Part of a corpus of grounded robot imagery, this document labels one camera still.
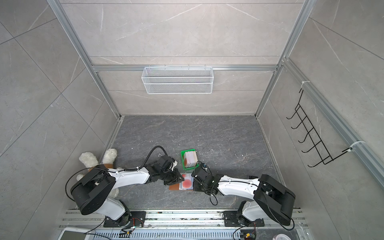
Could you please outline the brown leather card holder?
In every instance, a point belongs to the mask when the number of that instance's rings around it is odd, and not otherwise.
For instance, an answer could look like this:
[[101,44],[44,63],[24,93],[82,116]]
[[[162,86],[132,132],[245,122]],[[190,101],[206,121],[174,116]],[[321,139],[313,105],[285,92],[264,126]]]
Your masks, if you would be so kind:
[[184,173],[182,174],[182,177],[184,178],[184,181],[169,186],[169,190],[171,191],[192,191],[194,186],[194,178],[192,177],[191,173]]

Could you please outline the pink red credit card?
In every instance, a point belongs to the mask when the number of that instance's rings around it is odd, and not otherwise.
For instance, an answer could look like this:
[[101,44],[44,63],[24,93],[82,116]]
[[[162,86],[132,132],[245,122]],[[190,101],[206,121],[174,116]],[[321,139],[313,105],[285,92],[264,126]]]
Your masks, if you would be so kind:
[[193,190],[194,178],[191,173],[182,174],[184,181],[180,183],[180,190]]

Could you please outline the green plastic card bin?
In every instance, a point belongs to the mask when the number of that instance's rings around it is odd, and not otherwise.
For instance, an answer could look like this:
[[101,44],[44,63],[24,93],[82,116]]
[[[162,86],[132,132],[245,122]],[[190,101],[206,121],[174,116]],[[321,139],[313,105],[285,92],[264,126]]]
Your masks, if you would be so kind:
[[193,171],[198,164],[198,156],[195,149],[181,151],[182,166],[185,171]]

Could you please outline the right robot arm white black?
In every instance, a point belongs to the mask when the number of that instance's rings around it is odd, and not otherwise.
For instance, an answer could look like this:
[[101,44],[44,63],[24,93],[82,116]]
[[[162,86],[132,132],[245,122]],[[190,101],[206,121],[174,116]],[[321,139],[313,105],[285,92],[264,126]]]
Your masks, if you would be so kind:
[[192,172],[192,177],[195,192],[213,197],[221,194],[245,198],[236,213],[236,218],[242,225],[268,217],[286,231],[295,228],[292,214],[296,195],[269,175],[238,179],[222,174],[213,175],[208,167],[200,165]]

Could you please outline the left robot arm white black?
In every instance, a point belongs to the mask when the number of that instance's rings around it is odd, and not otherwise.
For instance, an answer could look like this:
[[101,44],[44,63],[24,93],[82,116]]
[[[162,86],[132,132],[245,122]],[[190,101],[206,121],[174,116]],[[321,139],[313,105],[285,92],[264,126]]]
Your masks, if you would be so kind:
[[123,227],[130,223],[131,212],[122,201],[113,199],[109,194],[120,187],[158,180],[166,186],[179,184],[184,178],[176,164],[176,160],[164,155],[153,163],[133,169],[117,170],[97,165],[71,187],[70,195],[82,215],[101,214],[116,226]]

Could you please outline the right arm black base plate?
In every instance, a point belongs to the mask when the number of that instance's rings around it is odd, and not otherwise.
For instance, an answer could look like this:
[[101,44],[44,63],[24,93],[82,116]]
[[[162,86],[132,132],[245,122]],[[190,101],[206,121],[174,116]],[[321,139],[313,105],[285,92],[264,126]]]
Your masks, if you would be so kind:
[[223,219],[226,227],[264,227],[264,219],[256,219],[255,221],[250,221],[243,217],[237,211],[224,211]]

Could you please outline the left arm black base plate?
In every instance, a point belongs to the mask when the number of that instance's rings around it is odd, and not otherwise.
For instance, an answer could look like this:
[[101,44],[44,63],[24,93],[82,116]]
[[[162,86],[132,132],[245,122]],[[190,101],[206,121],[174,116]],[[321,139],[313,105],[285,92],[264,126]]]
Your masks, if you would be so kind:
[[104,228],[118,228],[118,227],[142,227],[146,219],[146,211],[133,211],[123,214],[118,220],[112,220],[109,217],[105,218]]

